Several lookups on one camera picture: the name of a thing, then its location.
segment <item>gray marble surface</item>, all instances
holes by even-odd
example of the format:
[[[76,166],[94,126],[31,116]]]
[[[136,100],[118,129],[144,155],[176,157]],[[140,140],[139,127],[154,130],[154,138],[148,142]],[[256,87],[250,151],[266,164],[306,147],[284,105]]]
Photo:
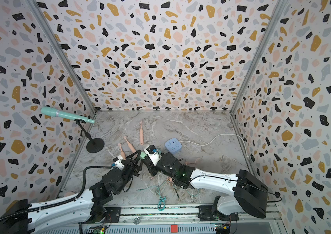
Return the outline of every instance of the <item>gray marble surface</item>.
[[[139,129],[143,121],[144,145],[140,145]],[[87,166],[109,166],[112,159],[120,155],[117,143],[122,144],[125,154],[131,151],[123,136],[133,144],[135,149],[141,149],[153,144],[167,152],[164,143],[171,138],[189,140],[199,144],[210,142],[222,133],[234,133],[234,129],[226,112],[98,112],[95,123],[90,131],[93,138],[100,137],[105,141],[105,147],[98,153],[89,153],[86,147],[79,155],[63,192],[79,192],[82,186],[82,171]],[[184,158],[182,163],[215,173],[238,173],[247,166],[236,136],[219,136],[207,146],[197,146],[192,143],[182,143],[182,150],[174,154]],[[101,180],[109,169],[90,169],[86,173],[86,188]],[[152,185],[161,185],[167,176],[158,173],[152,177],[146,166],[143,166],[139,177],[134,177],[130,190],[126,193],[113,195],[112,205],[157,204],[159,202],[156,189],[137,191]],[[167,182],[160,188],[161,195],[166,197],[166,204],[213,203],[215,196],[224,195],[219,192],[200,189],[196,197],[191,197],[186,190],[177,190]],[[198,190],[188,189],[191,194]]]

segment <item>microphone stand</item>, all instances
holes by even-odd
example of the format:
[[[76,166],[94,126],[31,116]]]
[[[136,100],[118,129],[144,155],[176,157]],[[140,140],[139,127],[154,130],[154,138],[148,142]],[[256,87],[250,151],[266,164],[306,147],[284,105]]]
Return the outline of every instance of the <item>microphone stand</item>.
[[[104,141],[101,138],[91,138],[91,135],[84,129],[84,127],[81,125],[81,123],[86,124],[86,122],[82,119],[75,119],[74,120],[78,126],[82,129],[82,131],[85,133],[85,136],[90,140],[88,144],[86,145],[86,150],[89,153],[97,153],[101,151],[104,147]]]

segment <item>black mounting plate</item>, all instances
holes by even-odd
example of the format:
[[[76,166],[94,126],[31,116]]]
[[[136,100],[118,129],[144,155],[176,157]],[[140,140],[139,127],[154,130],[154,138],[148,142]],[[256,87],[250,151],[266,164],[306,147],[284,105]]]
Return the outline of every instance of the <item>black mounting plate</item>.
[[[118,223],[121,213],[121,207],[105,207],[107,213],[111,216],[111,223]]]
[[[212,206],[199,206],[198,207],[198,218],[201,221],[213,221],[215,220],[214,215],[212,214]]]

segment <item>terrazzo wallpaper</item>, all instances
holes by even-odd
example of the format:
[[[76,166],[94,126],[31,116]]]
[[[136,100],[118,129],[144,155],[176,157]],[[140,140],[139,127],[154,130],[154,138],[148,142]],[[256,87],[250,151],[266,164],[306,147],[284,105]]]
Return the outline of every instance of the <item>terrazzo wallpaper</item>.
[[[79,127],[45,105],[92,115],[25,3],[0,1],[0,216],[55,199],[79,145]]]
[[[228,110],[275,0],[39,0],[95,107]]]
[[[245,88],[233,114],[288,233],[331,234],[331,0],[285,7]]]

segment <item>metal corner post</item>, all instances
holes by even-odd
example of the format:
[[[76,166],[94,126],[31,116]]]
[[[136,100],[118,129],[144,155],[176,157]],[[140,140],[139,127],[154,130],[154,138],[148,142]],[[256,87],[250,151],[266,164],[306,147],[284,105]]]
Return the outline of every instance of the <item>metal corner post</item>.
[[[231,113],[236,112],[238,106],[240,105],[240,100],[246,91],[245,87],[248,85],[249,81],[251,80],[251,77],[255,71],[255,68],[257,67],[258,62],[261,60],[261,55],[263,54],[264,50],[266,49],[267,44],[272,37],[273,31],[275,30],[275,27],[279,22],[281,14],[283,13],[284,8],[288,4],[288,2],[289,2],[289,0],[278,0],[278,2],[276,3],[275,9],[271,16],[271,20],[269,21],[268,27],[266,28],[266,32],[264,33],[263,38],[262,38],[261,42],[259,43],[257,52],[254,55],[250,68],[248,69],[248,71],[245,75],[245,78],[243,79],[241,88],[238,91],[235,102],[233,103],[232,109],[230,110]]]
[[[93,103],[91,102],[88,94],[86,93],[84,87],[82,86],[81,82],[79,81],[77,74],[75,73],[74,69],[72,68],[71,64],[69,63],[69,60],[67,56],[63,53],[60,44],[56,40],[54,33],[51,30],[50,25],[47,23],[46,19],[43,17],[43,14],[38,7],[36,0],[25,0],[27,6],[29,7],[30,11],[36,18],[36,21],[39,24],[39,27],[42,29],[43,33],[46,35],[48,41],[50,42],[52,48],[55,50],[56,55],[59,57],[61,63],[67,70],[69,76],[72,78],[73,83],[75,84],[77,90],[81,94],[82,98],[85,101],[85,104],[89,110],[91,110],[92,113],[97,112],[95,107],[93,106]]]

